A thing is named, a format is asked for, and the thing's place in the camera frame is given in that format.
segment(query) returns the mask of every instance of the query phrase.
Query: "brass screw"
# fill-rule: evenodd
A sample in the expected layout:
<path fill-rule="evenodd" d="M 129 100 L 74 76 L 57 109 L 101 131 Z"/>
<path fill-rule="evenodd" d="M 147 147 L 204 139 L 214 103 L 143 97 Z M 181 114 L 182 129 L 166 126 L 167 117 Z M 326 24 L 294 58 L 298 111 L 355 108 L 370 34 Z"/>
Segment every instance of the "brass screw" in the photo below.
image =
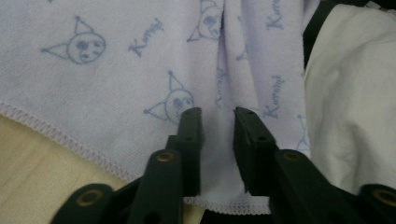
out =
<path fill-rule="evenodd" d="M 172 161 L 175 155 L 171 152 L 163 152 L 157 156 L 157 161 Z"/>
<path fill-rule="evenodd" d="M 394 192 L 385 189 L 375 189 L 373 190 L 373 196 L 381 203 L 396 207 L 396 193 Z"/>
<path fill-rule="evenodd" d="M 102 190 L 90 189 L 79 195 L 76 202 L 81 207 L 90 206 L 98 202 L 103 195 L 104 193 Z"/>
<path fill-rule="evenodd" d="M 285 152 L 283 154 L 283 157 L 287 160 L 287 161 L 298 161 L 301 156 L 295 152 Z"/>

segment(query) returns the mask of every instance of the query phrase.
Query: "cartoon character print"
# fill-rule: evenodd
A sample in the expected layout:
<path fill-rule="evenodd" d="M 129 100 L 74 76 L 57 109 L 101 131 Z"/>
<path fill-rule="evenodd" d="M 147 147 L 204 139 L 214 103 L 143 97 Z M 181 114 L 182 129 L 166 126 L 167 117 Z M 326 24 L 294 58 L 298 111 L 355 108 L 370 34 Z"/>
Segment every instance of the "cartoon character print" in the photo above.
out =
<path fill-rule="evenodd" d="M 183 85 L 175 78 L 171 71 L 169 74 L 169 94 L 163 102 L 159 102 L 144 111 L 157 119 L 169 120 L 178 124 L 181 114 L 194 107 L 192 94 L 185 90 Z"/>
<path fill-rule="evenodd" d="M 216 2 L 201 0 L 201 18 L 187 42 L 200 38 L 219 40 L 222 12 Z"/>
<path fill-rule="evenodd" d="M 76 64 L 84 64 L 91 63 L 99 58 L 105 48 L 106 41 L 80 17 L 76 17 L 75 34 L 68 42 L 41 51 Z"/>
<path fill-rule="evenodd" d="M 301 124 L 301 127 L 303 128 L 304 133 L 303 133 L 303 137 L 298 142 L 296 149 L 299 151 L 307 151 L 307 150 L 309 150 L 309 140 L 308 140 L 308 135 L 306 132 L 306 123 L 305 123 L 306 118 L 299 115 L 298 119 L 300 120 L 300 124 Z"/>

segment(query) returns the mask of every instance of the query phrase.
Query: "towel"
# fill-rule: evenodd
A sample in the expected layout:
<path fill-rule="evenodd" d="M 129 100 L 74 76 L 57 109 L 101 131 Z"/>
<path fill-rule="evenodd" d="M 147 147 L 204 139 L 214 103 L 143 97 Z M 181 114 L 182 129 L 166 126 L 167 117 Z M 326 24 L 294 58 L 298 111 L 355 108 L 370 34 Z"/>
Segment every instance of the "towel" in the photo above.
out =
<path fill-rule="evenodd" d="M 201 107 L 202 192 L 185 202 L 267 214 L 238 172 L 233 110 L 254 110 L 281 148 L 309 154 L 302 33 L 317 5 L 4 0 L 0 113 L 133 181 L 180 114 Z"/>
<path fill-rule="evenodd" d="M 318 34 L 307 66 L 313 163 L 336 187 L 396 188 L 396 17 L 339 5 Z"/>

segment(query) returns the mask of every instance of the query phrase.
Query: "white fabric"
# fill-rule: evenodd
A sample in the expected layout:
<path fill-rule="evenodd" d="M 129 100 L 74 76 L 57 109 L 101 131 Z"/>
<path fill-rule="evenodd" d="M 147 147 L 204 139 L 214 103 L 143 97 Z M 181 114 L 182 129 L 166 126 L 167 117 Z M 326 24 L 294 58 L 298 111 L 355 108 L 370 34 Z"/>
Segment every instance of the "white fabric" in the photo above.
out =
<path fill-rule="evenodd" d="M 0 113 L 134 180 L 203 109 L 202 195 L 228 214 L 268 213 L 245 194 L 233 109 L 255 110 L 282 148 L 308 153 L 302 33 L 318 0 L 0 3 Z"/>
<path fill-rule="evenodd" d="M 311 158 L 337 187 L 396 188 L 396 17 L 335 7 L 306 77 Z"/>

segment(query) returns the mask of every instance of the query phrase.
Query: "light wood tabletop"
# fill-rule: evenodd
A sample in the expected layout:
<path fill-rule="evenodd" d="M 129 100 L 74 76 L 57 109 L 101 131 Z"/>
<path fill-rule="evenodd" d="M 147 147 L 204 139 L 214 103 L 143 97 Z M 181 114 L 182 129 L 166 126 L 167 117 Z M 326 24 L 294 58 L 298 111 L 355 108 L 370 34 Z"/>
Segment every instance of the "light wood tabletop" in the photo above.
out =
<path fill-rule="evenodd" d="M 0 223 L 50 223 L 74 190 L 90 183 L 119 189 L 126 182 L 46 136 L 0 116 Z M 185 205 L 184 223 L 203 208 Z"/>

